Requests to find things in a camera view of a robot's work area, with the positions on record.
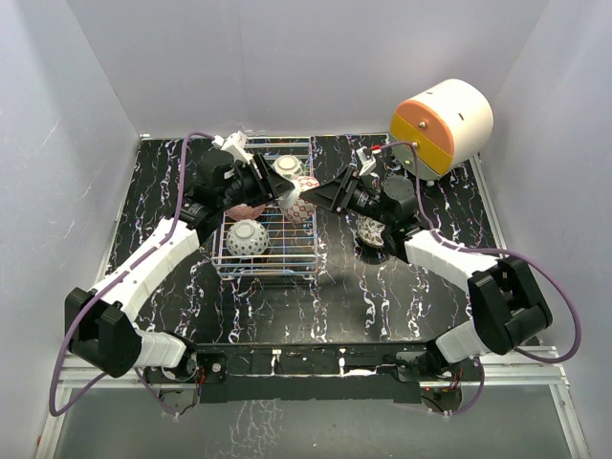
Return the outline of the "red lattice white bowl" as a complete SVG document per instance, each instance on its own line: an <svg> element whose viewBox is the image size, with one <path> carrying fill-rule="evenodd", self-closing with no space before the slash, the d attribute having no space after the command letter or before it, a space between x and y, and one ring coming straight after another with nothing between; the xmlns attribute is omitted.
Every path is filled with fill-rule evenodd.
<svg viewBox="0 0 612 459"><path fill-rule="evenodd" d="M300 197L300 193L319 186L319 181L312 176L299 176L291 180L294 189L281 195L277 202L281 213L290 222L302 224L315 213L316 206Z"/></svg>

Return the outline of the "brown leaf pattern bowl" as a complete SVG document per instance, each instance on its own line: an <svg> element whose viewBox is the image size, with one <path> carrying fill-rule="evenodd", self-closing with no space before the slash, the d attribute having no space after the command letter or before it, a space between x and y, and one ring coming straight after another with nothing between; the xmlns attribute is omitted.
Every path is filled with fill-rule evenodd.
<svg viewBox="0 0 612 459"><path fill-rule="evenodd" d="M360 215L357 219L357 234L361 241L372 248L384 247L383 231L385 225L367 216Z"/></svg>

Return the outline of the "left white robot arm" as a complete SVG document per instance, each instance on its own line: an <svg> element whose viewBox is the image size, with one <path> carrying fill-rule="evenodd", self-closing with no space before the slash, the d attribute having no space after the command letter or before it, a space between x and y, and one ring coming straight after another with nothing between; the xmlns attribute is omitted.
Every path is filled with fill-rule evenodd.
<svg viewBox="0 0 612 459"><path fill-rule="evenodd" d="M227 209L268 204L294 188L259 154L248 163L227 152L203 157L195 176L180 187L175 215L162 219L122 265L90 290L75 288L68 294L68 351L113 378L134 367L161 367L178 382L191 379L198 360L187 352L187 341L141 330L136 320L142 306L219 229Z"/></svg>

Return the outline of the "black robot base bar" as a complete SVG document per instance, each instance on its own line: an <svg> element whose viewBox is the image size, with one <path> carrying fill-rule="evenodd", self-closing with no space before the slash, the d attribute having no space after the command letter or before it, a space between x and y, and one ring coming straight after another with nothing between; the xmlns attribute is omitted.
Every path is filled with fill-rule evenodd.
<svg viewBox="0 0 612 459"><path fill-rule="evenodd" d="M478 383L478 366L448 363L429 343L199 344L185 375L147 368L160 388L192 389L201 404L250 400L388 400L417 404L426 388Z"/></svg>

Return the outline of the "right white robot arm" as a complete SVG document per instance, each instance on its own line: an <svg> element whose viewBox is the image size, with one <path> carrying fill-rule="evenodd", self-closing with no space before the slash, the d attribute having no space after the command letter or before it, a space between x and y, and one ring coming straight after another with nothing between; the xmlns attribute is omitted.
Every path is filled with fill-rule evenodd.
<svg viewBox="0 0 612 459"><path fill-rule="evenodd" d="M418 359L433 377L450 378L468 358L505 355L552 324L552 313L528 263L514 255L454 247L430 230L418 182L393 175L372 187L347 166L332 181L300 196L319 209L351 212L381 223L386 251L468 295L470 320L430 340Z"/></svg>

